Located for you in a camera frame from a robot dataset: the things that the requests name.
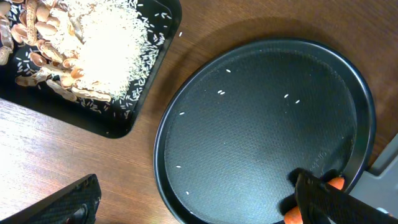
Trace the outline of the food scraps rice and nuts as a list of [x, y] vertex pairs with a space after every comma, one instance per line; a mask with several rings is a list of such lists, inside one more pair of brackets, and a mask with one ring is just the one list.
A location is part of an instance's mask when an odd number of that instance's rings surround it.
[[1, 82], [128, 119], [171, 21], [154, 1], [2, 1]]

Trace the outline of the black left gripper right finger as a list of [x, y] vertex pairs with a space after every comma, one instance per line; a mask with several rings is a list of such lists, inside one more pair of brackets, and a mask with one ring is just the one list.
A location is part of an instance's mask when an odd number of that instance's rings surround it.
[[303, 224], [397, 224], [397, 219], [302, 172], [295, 184], [295, 199]]

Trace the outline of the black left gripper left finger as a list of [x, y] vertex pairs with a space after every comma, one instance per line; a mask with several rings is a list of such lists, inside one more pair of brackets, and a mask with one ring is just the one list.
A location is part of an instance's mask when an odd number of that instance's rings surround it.
[[88, 174], [1, 223], [94, 223], [100, 201], [98, 178]]

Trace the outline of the orange carrot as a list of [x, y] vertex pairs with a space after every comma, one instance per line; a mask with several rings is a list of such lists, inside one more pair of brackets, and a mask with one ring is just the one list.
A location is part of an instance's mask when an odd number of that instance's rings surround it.
[[[343, 177], [335, 177], [331, 179], [328, 184], [334, 188], [341, 190], [344, 186], [345, 180]], [[302, 216], [298, 207], [294, 207], [284, 215], [285, 224], [303, 224]]]

